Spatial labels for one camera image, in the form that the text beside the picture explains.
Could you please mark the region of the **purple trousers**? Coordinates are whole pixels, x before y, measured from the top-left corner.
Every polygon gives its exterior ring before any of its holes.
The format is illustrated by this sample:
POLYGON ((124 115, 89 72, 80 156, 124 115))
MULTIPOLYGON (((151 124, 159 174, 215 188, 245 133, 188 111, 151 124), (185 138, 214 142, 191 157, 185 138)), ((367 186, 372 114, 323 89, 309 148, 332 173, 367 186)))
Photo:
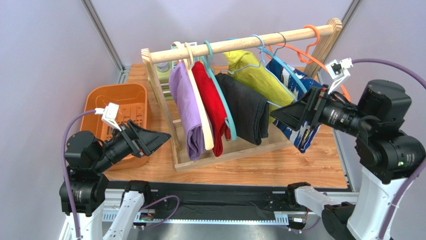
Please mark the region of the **purple trousers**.
POLYGON ((171 70, 168 84, 183 126, 187 155, 196 161, 206 151, 205 141, 195 92, 183 62, 171 70))

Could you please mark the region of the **beige wooden hanger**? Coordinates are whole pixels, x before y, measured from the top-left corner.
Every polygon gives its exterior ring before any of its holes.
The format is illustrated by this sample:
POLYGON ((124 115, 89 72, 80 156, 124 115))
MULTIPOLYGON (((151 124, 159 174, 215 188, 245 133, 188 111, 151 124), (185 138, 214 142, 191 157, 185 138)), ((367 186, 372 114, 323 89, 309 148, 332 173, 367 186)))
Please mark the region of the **beige wooden hanger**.
POLYGON ((187 42, 182 44, 179 41, 175 41, 171 44, 174 49, 181 49, 186 50, 189 54, 189 57, 179 57, 178 61, 183 62, 185 65, 185 69, 187 72, 187 75, 189 77, 194 95, 195 95, 195 101, 197 104, 197 108, 199 111, 200 119, 201 119, 201 126, 202 126, 202 132, 203 132, 203 139, 204 139, 204 148, 206 151, 212 150, 214 147, 214 138, 212 134, 212 128, 210 126, 210 121, 207 116, 206 110, 204 108, 203 101, 201 99, 193 72, 192 72, 192 65, 195 63, 192 50, 187 42))

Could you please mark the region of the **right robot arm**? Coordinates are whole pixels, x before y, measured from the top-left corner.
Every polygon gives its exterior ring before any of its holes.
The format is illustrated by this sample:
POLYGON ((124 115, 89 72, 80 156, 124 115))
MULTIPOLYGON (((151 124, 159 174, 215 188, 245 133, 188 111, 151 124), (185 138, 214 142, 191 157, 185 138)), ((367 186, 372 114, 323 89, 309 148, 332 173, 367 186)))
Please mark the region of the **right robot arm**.
POLYGON ((273 118, 294 131, 307 122, 354 136, 361 164, 356 203, 335 200, 306 182, 287 187, 287 203, 320 216, 336 240, 389 240, 398 203, 426 165, 424 146, 401 130, 411 103, 401 85, 375 79, 367 83, 358 104, 323 85, 272 111, 273 118))

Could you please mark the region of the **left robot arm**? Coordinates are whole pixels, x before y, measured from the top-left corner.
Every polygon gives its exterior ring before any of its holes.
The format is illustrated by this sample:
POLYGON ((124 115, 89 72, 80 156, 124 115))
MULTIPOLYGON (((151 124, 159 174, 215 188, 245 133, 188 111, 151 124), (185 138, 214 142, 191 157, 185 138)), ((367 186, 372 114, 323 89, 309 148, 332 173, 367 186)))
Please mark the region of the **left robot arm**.
POLYGON ((62 212, 75 231, 75 240, 125 240, 135 217, 152 199, 147 181, 132 180, 124 188, 121 205, 110 228, 103 233, 106 190, 104 172, 128 155, 150 156, 171 138, 169 133, 152 131, 132 120, 114 129, 109 140, 101 140, 88 130, 79 131, 66 142, 64 183, 59 190, 62 212))

